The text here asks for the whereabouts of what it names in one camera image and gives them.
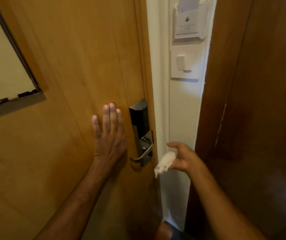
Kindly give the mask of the person's right hand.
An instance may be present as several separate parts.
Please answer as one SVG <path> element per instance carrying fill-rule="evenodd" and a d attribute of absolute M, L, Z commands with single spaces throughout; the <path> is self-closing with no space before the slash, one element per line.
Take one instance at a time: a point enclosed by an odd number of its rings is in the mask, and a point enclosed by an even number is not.
<path fill-rule="evenodd" d="M 204 162 L 199 158 L 193 149 L 187 146 L 187 153 L 177 154 L 176 159 L 173 161 L 170 169 L 179 170 L 191 177 L 204 167 Z"/>

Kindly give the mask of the person's left hand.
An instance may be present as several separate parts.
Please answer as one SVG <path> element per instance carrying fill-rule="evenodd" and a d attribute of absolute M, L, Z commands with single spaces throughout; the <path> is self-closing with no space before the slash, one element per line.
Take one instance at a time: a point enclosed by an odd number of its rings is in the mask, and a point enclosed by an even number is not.
<path fill-rule="evenodd" d="M 100 125 L 102 137 L 94 142 L 94 157 L 106 162 L 117 162 L 127 150 L 127 138 L 122 112 L 117 109 L 118 129 L 110 131 L 109 104 L 103 107 L 102 124 Z"/>

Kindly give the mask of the white cleaning cloth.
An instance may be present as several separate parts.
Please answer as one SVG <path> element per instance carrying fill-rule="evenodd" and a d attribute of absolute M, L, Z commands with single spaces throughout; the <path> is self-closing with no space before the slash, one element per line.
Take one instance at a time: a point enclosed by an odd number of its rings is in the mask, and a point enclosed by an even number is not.
<path fill-rule="evenodd" d="M 167 172 L 175 159 L 175 152 L 169 151 L 165 153 L 165 155 L 161 158 L 161 161 L 159 161 L 157 166 L 154 168 L 155 178 L 158 178 L 160 174 Z"/>

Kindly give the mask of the light wooden door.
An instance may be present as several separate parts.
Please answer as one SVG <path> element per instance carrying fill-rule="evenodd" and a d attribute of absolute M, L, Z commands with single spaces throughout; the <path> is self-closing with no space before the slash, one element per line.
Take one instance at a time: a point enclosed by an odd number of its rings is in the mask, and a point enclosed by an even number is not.
<path fill-rule="evenodd" d="M 122 112 L 128 150 L 82 239 L 153 239 L 129 108 L 144 99 L 134 0 L 0 0 L 42 92 L 0 105 L 0 240 L 32 240 L 93 163 L 92 117 Z"/>

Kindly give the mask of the person's left forearm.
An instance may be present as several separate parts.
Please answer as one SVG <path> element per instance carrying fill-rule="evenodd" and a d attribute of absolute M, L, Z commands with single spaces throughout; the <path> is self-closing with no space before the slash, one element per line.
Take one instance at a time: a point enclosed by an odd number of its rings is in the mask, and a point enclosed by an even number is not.
<path fill-rule="evenodd" d="M 33 240 L 80 240 L 117 157 L 95 157 L 92 165 Z"/>

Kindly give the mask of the person's right forearm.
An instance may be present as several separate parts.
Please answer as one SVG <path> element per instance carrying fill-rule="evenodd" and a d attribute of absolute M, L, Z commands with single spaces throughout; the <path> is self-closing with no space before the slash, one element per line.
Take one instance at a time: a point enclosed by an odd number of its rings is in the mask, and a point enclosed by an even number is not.
<path fill-rule="evenodd" d="M 189 161 L 186 173 L 218 240 L 267 240 L 225 194 L 202 160 Z"/>

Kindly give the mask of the black and silver door lock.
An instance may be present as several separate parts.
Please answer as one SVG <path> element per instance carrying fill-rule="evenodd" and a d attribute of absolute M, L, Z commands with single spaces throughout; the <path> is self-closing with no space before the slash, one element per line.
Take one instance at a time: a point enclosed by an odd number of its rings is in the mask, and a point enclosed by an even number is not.
<path fill-rule="evenodd" d="M 136 158 L 139 158 L 145 149 L 154 144 L 153 130 L 151 130 L 149 123 L 148 102 L 144 98 L 141 99 L 129 108 L 129 113 L 137 149 Z"/>

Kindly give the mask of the dark wooden wardrobe panel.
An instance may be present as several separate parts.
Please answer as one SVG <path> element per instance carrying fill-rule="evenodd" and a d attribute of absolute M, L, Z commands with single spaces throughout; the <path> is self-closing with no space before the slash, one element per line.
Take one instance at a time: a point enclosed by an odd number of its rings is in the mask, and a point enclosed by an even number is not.
<path fill-rule="evenodd" d="M 286 240 L 286 0 L 217 0 L 195 149 L 270 240 Z"/>

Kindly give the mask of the framed floor plan sign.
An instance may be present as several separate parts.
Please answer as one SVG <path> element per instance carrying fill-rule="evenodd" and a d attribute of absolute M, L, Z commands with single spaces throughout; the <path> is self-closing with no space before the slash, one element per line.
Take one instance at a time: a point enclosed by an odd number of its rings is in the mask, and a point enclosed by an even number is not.
<path fill-rule="evenodd" d="M 0 13 L 0 105 L 42 90 Z"/>

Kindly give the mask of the white key card holder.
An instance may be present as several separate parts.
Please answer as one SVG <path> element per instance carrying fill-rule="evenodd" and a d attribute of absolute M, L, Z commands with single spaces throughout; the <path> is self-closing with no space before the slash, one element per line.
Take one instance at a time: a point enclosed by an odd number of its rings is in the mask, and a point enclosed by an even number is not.
<path fill-rule="evenodd" d="M 207 14 L 209 0 L 200 0 L 197 10 L 178 12 L 174 9 L 174 39 L 197 38 L 204 40 L 207 36 Z"/>

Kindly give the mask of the white key card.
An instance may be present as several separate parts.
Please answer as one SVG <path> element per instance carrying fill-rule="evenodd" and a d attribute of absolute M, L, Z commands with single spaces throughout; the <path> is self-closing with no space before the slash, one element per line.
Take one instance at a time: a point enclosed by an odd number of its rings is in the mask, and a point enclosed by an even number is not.
<path fill-rule="evenodd" d="M 197 10 L 200 4 L 200 0 L 178 0 L 178 12 L 187 12 Z"/>

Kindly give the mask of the white wall light switch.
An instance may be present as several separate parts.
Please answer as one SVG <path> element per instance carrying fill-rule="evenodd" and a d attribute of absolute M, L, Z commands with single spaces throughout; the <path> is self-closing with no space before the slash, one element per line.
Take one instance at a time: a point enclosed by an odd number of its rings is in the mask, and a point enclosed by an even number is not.
<path fill-rule="evenodd" d="M 199 80 L 202 74 L 204 45 L 172 46 L 170 76 L 177 79 Z"/>

